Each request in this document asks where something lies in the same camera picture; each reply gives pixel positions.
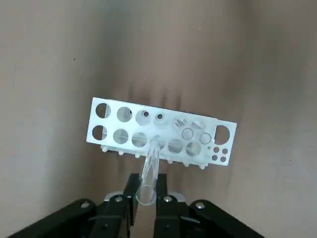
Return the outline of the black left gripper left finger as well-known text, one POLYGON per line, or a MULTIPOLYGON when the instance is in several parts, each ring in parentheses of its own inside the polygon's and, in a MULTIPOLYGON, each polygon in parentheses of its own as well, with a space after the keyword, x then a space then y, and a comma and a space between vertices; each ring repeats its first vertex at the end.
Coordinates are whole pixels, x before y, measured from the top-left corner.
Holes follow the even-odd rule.
POLYGON ((123 192, 106 196, 97 205, 78 199, 11 234, 12 238, 128 238, 137 211, 139 174, 131 174, 123 192))

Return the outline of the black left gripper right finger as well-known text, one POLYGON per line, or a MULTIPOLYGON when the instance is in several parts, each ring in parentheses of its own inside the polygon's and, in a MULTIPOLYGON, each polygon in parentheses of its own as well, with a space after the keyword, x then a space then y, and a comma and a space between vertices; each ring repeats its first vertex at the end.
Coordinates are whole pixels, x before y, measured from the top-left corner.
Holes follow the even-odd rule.
POLYGON ((261 238, 248 227, 208 200, 190 205, 167 192, 167 175, 157 180, 155 238, 261 238))

